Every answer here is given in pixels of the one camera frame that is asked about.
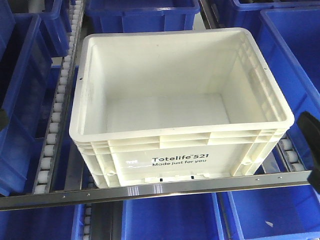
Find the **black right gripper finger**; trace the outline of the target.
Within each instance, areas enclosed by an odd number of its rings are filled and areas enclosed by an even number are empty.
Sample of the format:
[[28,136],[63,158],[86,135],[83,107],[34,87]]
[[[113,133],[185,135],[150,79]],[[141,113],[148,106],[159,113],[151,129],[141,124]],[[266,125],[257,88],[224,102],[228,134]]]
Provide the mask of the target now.
[[313,189],[320,192],[320,121],[304,111],[300,114],[297,120],[297,125],[302,132],[309,149],[311,151],[313,168],[307,177],[308,183]]

